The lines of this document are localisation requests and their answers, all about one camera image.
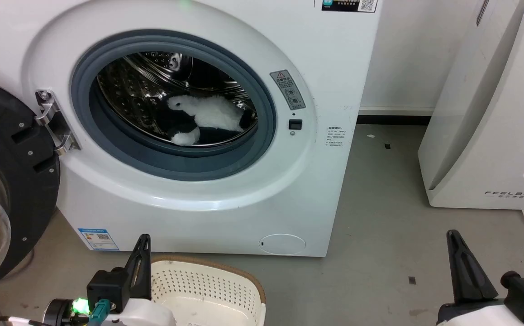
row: white laundry basket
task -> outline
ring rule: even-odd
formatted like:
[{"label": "white laundry basket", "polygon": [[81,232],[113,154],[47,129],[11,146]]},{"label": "white laundry basket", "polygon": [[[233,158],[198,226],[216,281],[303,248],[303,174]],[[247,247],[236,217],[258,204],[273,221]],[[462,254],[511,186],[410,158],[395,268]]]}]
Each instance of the white laundry basket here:
[{"label": "white laundry basket", "polygon": [[183,256],[152,259],[152,300],[173,312],[177,326],[262,326],[266,316],[252,275]]}]

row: metal hinge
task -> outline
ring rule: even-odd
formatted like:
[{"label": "metal hinge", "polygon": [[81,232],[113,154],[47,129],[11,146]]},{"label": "metal hinge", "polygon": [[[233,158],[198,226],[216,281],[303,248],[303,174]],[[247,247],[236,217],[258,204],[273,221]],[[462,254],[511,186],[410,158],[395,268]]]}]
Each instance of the metal hinge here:
[{"label": "metal hinge", "polygon": [[35,95],[37,103],[41,107],[41,115],[35,117],[35,121],[38,125],[45,126],[49,130],[55,142],[55,152],[63,155],[70,150],[80,150],[81,147],[77,143],[75,136],[73,136],[67,121],[65,121],[53,92],[38,89]]}]

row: wall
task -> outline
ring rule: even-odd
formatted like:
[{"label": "wall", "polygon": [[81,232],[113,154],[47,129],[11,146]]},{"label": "wall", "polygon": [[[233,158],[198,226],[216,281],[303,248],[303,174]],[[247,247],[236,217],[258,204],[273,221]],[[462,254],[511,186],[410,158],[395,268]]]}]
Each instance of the wall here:
[{"label": "wall", "polygon": [[384,0],[360,114],[430,115],[477,0]]}]

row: teal connector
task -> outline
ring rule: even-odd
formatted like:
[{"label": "teal connector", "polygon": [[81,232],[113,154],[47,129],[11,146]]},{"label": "teal connector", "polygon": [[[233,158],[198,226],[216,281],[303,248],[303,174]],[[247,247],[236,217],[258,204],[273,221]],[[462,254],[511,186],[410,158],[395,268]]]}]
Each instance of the teal connector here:
[{"label": "teal connector", "polygon": [[95,303],[95,309],[89,317],[87,326],[101,326],[101,323],[107,318],[107,315],[109,315],[110,310],[111,302],[107,299],[101,299]]}]

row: black and white plush toy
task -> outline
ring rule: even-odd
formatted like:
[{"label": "black and white plush toy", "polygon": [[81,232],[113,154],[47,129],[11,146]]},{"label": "black and white plush toy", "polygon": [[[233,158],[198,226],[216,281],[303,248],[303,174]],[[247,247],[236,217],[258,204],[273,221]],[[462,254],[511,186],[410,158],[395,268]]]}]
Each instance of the black and white plush toy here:
[{"label": "black and white plush toy", "polygon": [[243,110],[222,96],[196,97],[190,95],[173,96],[167,100],[168,120],[173,121],[167,128],[171,142],[179,146],[190,146],[200,142],[204,132],[214,129],[209,138],[201,143],[213,143],[211,138],[217,130],[227,130],[231,134],[243,132],[252,122],[251,110]]}]

